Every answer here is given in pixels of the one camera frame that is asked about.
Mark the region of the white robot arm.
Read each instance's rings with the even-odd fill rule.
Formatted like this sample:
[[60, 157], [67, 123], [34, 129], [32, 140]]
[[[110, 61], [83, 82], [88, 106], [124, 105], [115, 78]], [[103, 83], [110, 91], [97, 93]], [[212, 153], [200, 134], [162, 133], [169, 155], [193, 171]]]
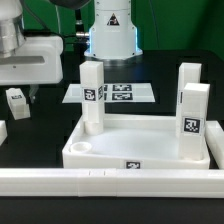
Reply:
[[[95, 22], [87, 33], [85, 55], [125, 61], [142, 54], [131, 21], [131, 0], [48, 0], [77, 10], [94, 2]], [[48, 30], [27, 32], [24, 0], [0, 0], [0, 86], [56, 84], [63, 78], [63, 38]]]

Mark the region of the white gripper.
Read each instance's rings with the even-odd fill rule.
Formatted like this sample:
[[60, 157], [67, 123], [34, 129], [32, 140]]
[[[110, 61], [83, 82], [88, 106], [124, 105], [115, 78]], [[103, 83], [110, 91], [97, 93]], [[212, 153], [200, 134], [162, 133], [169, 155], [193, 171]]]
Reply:
[[59, 36], [28, 37], [11, 57], [0, 58], [0, 86], [31, 85], [29, 99], [35, 102], [38, 84], [55, 84], [63, 78]]

